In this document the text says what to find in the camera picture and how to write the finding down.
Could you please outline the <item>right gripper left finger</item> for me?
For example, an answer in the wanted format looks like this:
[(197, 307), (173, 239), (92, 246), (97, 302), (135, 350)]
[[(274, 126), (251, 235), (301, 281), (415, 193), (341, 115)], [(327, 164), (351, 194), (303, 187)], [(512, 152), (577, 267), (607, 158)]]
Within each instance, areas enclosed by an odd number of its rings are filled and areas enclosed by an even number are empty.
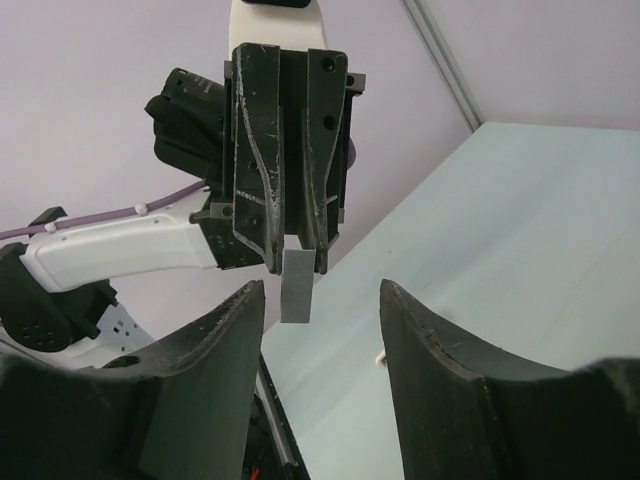
[(237, 479), (265, 311), (251, 281), (103, 368), (1, 358), (5, 479)]

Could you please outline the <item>long grey staple strip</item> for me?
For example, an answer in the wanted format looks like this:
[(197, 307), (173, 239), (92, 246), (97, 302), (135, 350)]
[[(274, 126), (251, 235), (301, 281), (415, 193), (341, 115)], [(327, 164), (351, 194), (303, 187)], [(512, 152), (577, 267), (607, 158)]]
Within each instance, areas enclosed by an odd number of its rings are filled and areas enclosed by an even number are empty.
[(308, 324), (315, 275), (313, 250), (286, 250), (281, 279), (281, 322)]

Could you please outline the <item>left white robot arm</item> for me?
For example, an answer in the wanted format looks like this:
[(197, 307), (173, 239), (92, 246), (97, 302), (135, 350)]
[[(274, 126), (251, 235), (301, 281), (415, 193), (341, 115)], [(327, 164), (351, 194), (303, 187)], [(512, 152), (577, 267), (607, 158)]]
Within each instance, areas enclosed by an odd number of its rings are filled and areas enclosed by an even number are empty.
[(195, 183), (93, 216), (53, 207), (3, 233), (2, 329), (26, 351), (100, 367), (151, 341), (112, 279), (254, 265), (281, 279), (281, 320), (307, 323), (344, 217), (365, 85), (343, 52), (258, 43), (233, 49), (222, 83), (173, 70), (145, 110), (156, 157)]

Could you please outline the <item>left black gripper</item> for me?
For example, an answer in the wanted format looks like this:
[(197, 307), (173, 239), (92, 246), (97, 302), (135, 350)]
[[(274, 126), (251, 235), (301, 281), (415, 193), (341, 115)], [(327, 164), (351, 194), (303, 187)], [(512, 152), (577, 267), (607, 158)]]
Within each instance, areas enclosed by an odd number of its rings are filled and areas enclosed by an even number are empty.
[(310, 49), (280, 59), (243, 43), (225, 66), (222, 164), (211, 184), (208, 241), (217, 264), (282, 273), (284, 240), (328, 270), (345, 208), (352, 103), (366, 77), (344, 53)]

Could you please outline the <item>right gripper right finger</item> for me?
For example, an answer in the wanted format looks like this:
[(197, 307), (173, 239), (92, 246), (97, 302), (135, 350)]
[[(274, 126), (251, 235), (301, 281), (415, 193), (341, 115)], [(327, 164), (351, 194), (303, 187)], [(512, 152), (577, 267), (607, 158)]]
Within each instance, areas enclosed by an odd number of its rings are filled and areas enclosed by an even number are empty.
[(524, 359), (380, 286), (380, 324), (408, 479), (635, 479), (639, 363), (563, 371)]

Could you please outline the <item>left aluminium frame post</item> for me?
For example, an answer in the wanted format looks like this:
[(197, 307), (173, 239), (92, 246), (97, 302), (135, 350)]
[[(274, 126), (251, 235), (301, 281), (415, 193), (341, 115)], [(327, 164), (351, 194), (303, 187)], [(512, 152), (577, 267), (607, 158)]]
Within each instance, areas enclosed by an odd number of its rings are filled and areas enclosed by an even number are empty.
[(428, 2), (402, 3), (467, 126), (475, 132), (484, 123), (484, 115)]

